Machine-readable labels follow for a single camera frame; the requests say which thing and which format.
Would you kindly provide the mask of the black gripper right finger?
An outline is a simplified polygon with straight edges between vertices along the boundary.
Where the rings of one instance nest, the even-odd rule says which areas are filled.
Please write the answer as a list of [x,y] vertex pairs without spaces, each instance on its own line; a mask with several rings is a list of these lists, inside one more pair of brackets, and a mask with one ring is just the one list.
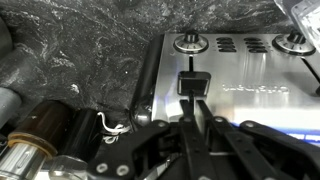
[[252,180],[277,180],[276,171],[244,133],[235,130],[227,119],[214,116],[203,100],[197,104],[205,120],[205,141],[211,150],[226,150],[236,156]]

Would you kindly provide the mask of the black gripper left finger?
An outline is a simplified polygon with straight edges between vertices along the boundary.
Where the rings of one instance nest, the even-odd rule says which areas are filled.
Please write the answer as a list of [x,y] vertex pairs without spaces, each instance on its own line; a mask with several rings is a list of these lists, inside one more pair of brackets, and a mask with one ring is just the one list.
[[187,100],[180,100],[183,111],[179,119],[179,130],[188,163],[191,180],[216,180],[217,174],[212,165],[208,148],[198,128],[194,115],[194,93],[188,93]]

